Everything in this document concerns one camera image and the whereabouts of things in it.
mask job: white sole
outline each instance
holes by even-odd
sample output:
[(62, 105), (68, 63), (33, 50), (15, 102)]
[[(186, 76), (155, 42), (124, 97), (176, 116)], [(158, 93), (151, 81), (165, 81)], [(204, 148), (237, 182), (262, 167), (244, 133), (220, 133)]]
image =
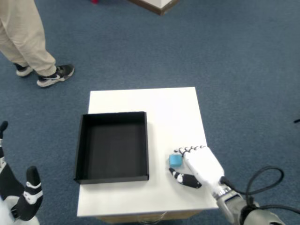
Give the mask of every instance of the white sole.
[(37, 80), (37, 85), (41, 88), (49, 87), (51, 85), (56, 84), (57, 82), (66, 81), (67, 79), (69, 79), (73, 75), (73, 73), (74, 73), (74, 68), (73, 68), (72, 72), (66, 77), (62, 77), (62, 78), (57, 79), (57, 80), (48, 80), (48, 82), (40, 82), (39, 80)]
[(25, 76), (28, 76), (32, 71), (33, 71), (33, 68), (27, 67), (26, 70), (24, 70), (24, 71), (17, 70), (16, 74), (20, 77), (25, 77)]

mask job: white robotic hand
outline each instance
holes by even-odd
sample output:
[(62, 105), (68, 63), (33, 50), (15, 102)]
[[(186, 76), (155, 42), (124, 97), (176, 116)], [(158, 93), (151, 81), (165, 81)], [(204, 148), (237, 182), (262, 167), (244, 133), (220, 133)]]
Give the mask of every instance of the white robotic hand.
[(222, 190), (219, 181), (224, 176), (224, 170), (207, 146), (179, 148), (178, 152), (193, 172), (196, 179), (210, 189), (211, 193)]

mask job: sneaker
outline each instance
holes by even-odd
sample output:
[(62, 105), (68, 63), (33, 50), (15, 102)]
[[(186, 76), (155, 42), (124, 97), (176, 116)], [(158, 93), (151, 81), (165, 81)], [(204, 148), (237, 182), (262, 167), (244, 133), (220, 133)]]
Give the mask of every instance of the sneaker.
[(22, 67), (19, 64), (15, 63), (15, 67), (17, 68), (16, 74), (20, 77), (28, 76), (33, 71), (30, 66)]
[(45, 88), (57, 82), (62, 82), (70, 78), (74, 73), (74, 66), (63, 65), (56, 69), (56, 72), (51, 76), (38, 76), (37, 85)]

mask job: person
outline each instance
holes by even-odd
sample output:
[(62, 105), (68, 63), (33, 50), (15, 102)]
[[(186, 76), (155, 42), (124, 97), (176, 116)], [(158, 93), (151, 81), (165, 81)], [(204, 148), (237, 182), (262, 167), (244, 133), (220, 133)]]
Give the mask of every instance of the person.
[(16, 66), (21, 77), (33, 70), (37, 85), (48, 87), (74, 73), (74, 66), (56, 66), (45, 48), (45, 32), (34, 0), (0, 0), (0, 52)]

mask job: blue cube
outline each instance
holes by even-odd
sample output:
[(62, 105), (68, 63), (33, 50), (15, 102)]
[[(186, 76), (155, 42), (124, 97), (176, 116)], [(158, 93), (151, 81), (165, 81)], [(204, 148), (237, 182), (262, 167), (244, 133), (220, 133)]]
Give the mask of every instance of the blue cube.
[(182, 164), (182, 157), (179, 154), (171, 154), (169, 156), (170, 167), (179, 167)]

